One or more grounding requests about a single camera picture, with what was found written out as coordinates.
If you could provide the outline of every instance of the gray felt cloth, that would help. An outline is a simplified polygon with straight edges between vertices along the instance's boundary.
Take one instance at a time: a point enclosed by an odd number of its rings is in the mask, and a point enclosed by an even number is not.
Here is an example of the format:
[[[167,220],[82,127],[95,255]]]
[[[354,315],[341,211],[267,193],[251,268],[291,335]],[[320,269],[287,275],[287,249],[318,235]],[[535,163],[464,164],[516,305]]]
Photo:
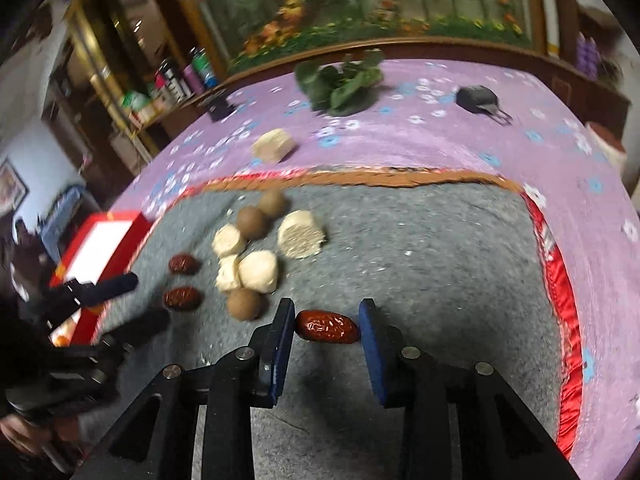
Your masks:
[[[173,286],[196,286],[205,301],[196,312],[172,313],[170,330],[130,357],[120,377],[121,402],[83,420],[90,440],[165,364],[200,367],[247,344],[281,297],[292,298],[296,311],[332,310],[354,320],[360,300],[373,298],[408,344],[450,364],[491,362],[555,436],[559,328],[521,197],[481,184],[305,186],[287,195],[294,209],[314,213],[328,242],[317,256],[280,260],[280,286],[254,322],[227,315],[214,286],[218,261],[210,244],[258,194],[208,192],[166,213],[133,265],[138,290],[114,302],[106,327],[159,307]],[[276,251],[276,229],[245,254],[261,249]],[[204,262],[202,270],[171,276],[169,258],[185,251]],[[284,394],[275,409],[253,410],[252,425],[256,478],[383,479],[397,472],[402,413],[377,405],[360,344],[294,336]]]

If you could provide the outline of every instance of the picture frame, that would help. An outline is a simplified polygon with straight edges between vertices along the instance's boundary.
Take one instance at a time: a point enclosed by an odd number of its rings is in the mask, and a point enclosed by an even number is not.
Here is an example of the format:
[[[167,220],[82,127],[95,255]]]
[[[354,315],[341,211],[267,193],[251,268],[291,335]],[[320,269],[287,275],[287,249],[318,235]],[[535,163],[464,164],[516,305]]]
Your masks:
[[[29,188],[6,158],[0,164],[0,211],[16,211],[28,194]]]

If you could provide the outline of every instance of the glass panel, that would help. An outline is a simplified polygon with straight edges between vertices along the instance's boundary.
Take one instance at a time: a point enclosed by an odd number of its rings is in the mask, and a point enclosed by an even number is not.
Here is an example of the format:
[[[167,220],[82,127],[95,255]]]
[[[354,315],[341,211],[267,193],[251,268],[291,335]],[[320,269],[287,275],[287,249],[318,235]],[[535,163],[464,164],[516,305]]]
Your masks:
[[[452,36],[529,47],[523,0],[199,0],[231,72],[370,38]]]

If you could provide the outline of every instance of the silver bolt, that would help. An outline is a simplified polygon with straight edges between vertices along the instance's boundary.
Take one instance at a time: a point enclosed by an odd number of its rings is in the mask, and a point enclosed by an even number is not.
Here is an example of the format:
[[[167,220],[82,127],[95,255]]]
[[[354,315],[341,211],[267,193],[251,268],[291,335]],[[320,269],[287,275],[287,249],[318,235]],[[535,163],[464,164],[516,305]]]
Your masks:
[[[407,359],[417,359],[420,357],[420,349],[415,346],[405,346],[402,349],[402,357]]]
[[[164,367],[164,370],[162,370],[162,375],[167,379],[175,379],[176,377],[179,377],[181,373],[182,368],[180,365],[168,365]]]
[[[480,375],[491,375],[494,373],[494,367],[492,367],[489,363],[485,363],[484,361],[480,361],[476,363],[476,372]]]
[[[255,355],[254,349],[250,346],[243,346],[236,350],[236,357],[241,361],[251,359]]]
[[[102,384],[107,380],[107,374],[102,370],[94,370],[94,373],[91,374],[91,378],[98,384]]]

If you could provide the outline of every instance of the dried red date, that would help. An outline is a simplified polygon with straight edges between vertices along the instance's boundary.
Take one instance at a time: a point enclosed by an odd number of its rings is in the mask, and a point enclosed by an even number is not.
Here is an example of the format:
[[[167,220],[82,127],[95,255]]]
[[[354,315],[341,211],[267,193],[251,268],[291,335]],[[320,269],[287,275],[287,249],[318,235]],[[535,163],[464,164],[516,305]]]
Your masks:
[[[296,333],[309,341],[355,343],[358,326],[348,317],[325,310],[302,310],[296,316]]]
[[[162,299],[168,308],[193,310],[202,303],[202,294],[192,286],[179,286],[167,292]]]
[[[169,260],[169,270],[174,274],[195,274],[200,262],[190,254],[176,254]]]

